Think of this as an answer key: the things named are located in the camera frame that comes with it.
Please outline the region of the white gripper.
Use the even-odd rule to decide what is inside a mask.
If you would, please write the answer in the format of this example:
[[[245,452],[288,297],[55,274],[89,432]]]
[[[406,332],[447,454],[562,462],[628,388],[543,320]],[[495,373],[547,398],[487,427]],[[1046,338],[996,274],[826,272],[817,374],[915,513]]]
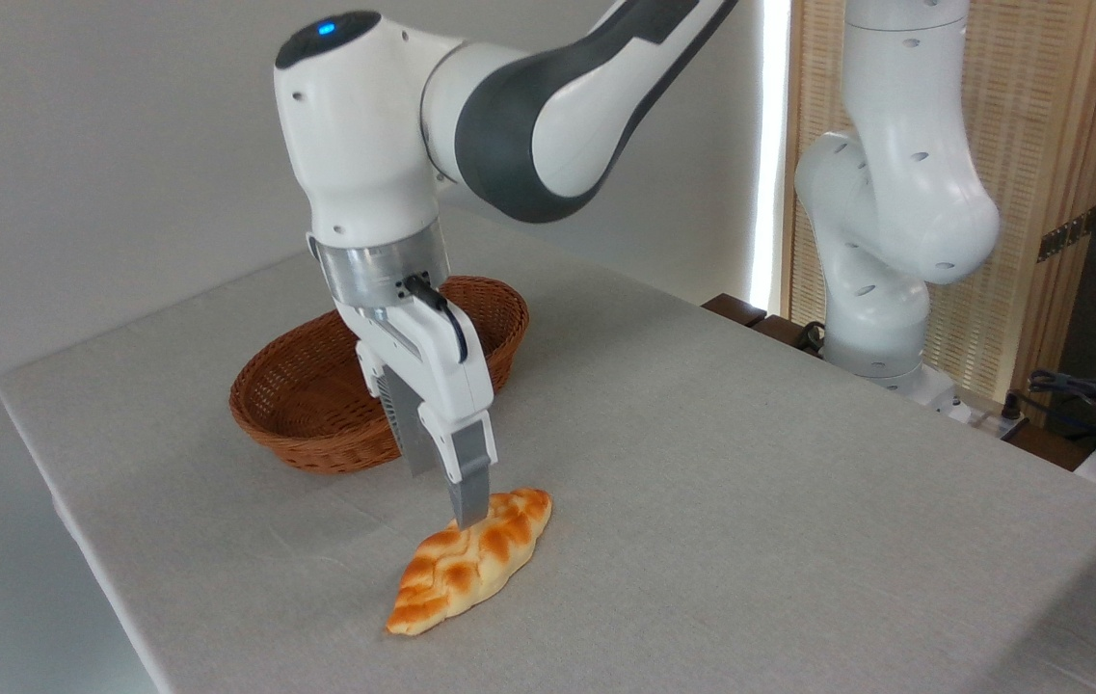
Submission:
[[[383,403],[408,469],[413,477],[429,473],[438,454],[456,524],[472,527],[489,515],[496,451],[489,414],[494,384],[471,320],[442,296],[335,306],[357,335],[363,378]]]

